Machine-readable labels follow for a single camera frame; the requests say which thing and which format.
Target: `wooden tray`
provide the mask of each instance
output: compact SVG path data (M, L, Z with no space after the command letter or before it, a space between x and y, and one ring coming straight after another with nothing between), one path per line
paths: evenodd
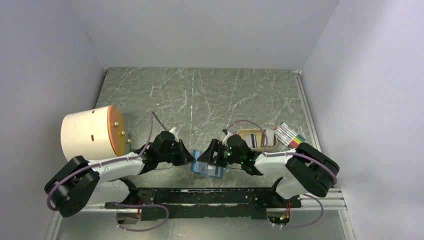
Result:
M242 139L245 139L245 135L246 134L255 134L256 135L256 139L258 140L258 143L261 142L262 131L260 129L241 129L241 130L239 130L237 132L237 135L240 135L240 137ZM274 148L276 148L277 144L278 144L277 136L274 133L274 145L273 146L269 146L266 149L267 150L273 150ZM252 148L252 150L254 150L254 151L262 151L263 149L264 149L263 147Z

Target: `purple cable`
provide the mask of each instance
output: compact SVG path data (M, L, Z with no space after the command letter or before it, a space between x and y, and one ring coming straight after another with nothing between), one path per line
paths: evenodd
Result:
M144 145L143 149L141 150L141 152L137 156L131 156L129 158L126 158L126 157L117 157L117 158L114 158L114 159L111 159L111 160L104 161L102 163L102 165L107 165L107 164L116 163L116 162L120 162L120 161L127 161L127 160L133 160L133 159L139 158L146 151L146 148L149 145L150 139L152 138L152 132L153 132L153 116L156 117L157 121L160 123L161 126L165 127L162 124L162 122L158 119L158 117L156 116L156 114L153 111L151 111L150 112L150 132L148 134L147 143ZM83 171L88 170L88 169L91 169L91 168L96 168L96 167L98 167L100 165L101 165L100 163L96 163L96 164L93 164L93 165L85 166L85 167L83 167L83 168L81 168L81 169L79 169L79 170L71 173L70 175L68 175L67 177L65 177L63 180L61 180L58 184L56 184L51 189L51 191L48 193L48 195L47 195L47 207L48 207L48 209L50 209L52 211L57 211L58 210L56 207L53 207L52 206L51 199L52 199L53 193L56 192L56 190L60 186L62 186L66 181L68 181L69 179L75 177L79 173L82 173Z
M306 228L306 227L312 226L312 225L316 224L319 220L321 220L321 218L322 218L322 217L323 217L323 215L324 215L324 206L323 206L323 204L320 202L320 200L318 200L318 198L316 198L316 197L314 197L314 196L312 196L312 195L309 195L309 194L302 194L302 195L304 195L304 196L306 196L306 197L309 197L309 198L311 198L311 199L315 200L315 201L319 204L319 206L321 207L321 213L319 214L319 216L318 216L315 220L313 220L313 221L311 221L311 222L308 222L308 223L306 223L306 224L303 224L303 225L297 225L297 226L283 226L283 225L276 224L276 226L279 226L279 227L281 227L281 228L283 228L283 229L301 229L301 228Z
M116 219L117 227L120 228L120 229L122 229L122 230L129 231L129 232L147 232L147 231L150 231L150 230L157 229L160 226L164 225L167 222L167 220L169 219L169 217L170 217L170 212L168 211L168 208L166 206L162 206L162 205L159 205L159 204L128 205L128 204L122 204L122 203L115 202L115 201L113 201L111 203L114 204L114 205L116 205L116 206L121 206L121 207L125 207L125 208L152 208L152 207L154 207L154 208L161 208L161 209L164 209L166 211L166 217L165 217L165 219L161 223L159 223L156 226L153 226L153 227L150 227L150 228L146 228L146 229L132 229L132 228L123 227L119 223L118 214L116 214L116 218L115 219Z
M227 130L228 129L230 129L232 126L234 126L235 124L237 124L237 123L241 123L241 122L247 122L247 123L251 123L251 124L253 124L253 125L255 125L256 127L258 127L261 131L262 131L262 133L263 133L263 135L265 136L265 145L263 146L263 150L262 150L262 155L264 155L265 157L280 157L280 156L297 156L297 157L301 157L301 158L304 158L304 159L306 159L306 160L308 160L308 161L311 161L311 162L313 162L314 164L316 164L316 165L318 165L318 166L320 166L321 168L323 168L325 171L327 171L328 172L328 174L330 174L330 176L332 177L332 182L333 182L333 186L334 185L336 185L336 183L337 183L337 177L336 177L336 175L328 168L328 167L326 167L324 164L322 164L321 162L319 162L319 161L317 161L317 160L315 160L315 159L313 159L312 157L309 157L309 156L306 156L306 155L304 155L304 154L300 154L300 153L297 153L297 152L287 152L287 153L285 153L285 152L280 152L280 153L275 153L275 154L266 154L265 153L265 150L267 149L267 146L268 146L268 137L267 137L267 135L265 134L265 130L261 127L261 126L259 126L259 124L257 124L256 122L254 122L254 121L251 121L251 120L245 120L245 119L243 119L243 120L238 120L238 121L235 121L234 123L232 123L232 124L230 124L229 126L227 126Z

